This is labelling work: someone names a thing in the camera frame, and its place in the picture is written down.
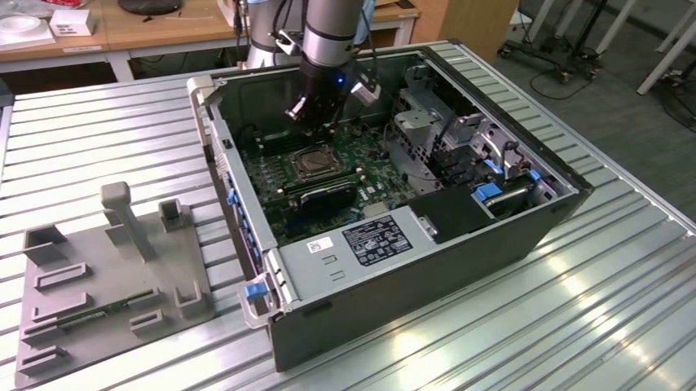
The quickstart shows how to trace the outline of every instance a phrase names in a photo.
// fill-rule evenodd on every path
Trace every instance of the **white box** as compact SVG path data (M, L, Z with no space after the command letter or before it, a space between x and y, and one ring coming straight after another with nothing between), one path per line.
M505 40L523 43L525 29L527 31L532 29L532 19L521 14L520 11L515 11L515 14L512 14L511 26L505 33Z
M56 43L56 40L54 39L54 34L51 34L51 29L46 24L46 20L42 20L42 24L36 30L32 30L28 34L0 34L0 51L14 51L15 49L50 45L51 43Z
M58 37L83 37L92 35L95 23L90 10L55 10L51 30Z

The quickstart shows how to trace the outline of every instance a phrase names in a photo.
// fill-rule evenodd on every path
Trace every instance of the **floor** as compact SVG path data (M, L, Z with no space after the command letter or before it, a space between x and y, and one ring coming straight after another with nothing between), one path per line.
M536 14L543 0L523 0L525 13ZM565 1L557 1L547 21L559 18ZM575 41L591 12L583 5L568 38ZM596 47L615 17L605 12L600 17L588 46ZM591 86L572 98L557 101L540 96L529 88L529 79L549 69L549 63L513 53L498 59L494 67L547 106L563 121L599 149L696 220L696 133L690 132L664 112L659 100L660 89L647 95L635 93L647 74L661 59L655 52L661 38L631 24L625 24L603 61L605 69ZM686 53L676 68L686 68L694 60ZM551 76L536 81L537 90L552 96L565 96L587 83L581 77L561 85ZM687 92L683 100L696 110L696 93Z

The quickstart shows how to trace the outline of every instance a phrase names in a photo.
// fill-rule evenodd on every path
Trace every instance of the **barcode sticker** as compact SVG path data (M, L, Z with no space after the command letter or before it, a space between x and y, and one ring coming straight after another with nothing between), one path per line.
M332 242L329 236L307 243L309 252L311 254L318 253L319 251L326 250L327 248L332 248L332 247L334 247L334 242Z
M68 47L63 49L63 53L78 53L80 51L100 51L102 46L76 46L76 47Z

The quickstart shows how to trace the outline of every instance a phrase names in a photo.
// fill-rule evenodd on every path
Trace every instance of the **gray post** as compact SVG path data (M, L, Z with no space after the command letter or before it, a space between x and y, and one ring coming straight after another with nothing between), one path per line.
M143 259L147 261L155 258L157 253L148 242L148 237L140 227L140 223L131 210L131 188L126 182L110 183L102 186L99 191L102 196L102 205L106 209L111 209L119 216L120 223L126 228L126 233L131 237L132 243Z

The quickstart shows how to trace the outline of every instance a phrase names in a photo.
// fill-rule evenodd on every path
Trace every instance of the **green pcb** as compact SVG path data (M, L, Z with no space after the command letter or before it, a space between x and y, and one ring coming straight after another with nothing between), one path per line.
M382 132L378 128L342 125L326 144L277 156L243 153L245 167L279 245L360 221L369 205L382 203L381 207L394 209L416 196L385 155ZM302 195L348 182L358 187L350 207L321 216L299 212Z

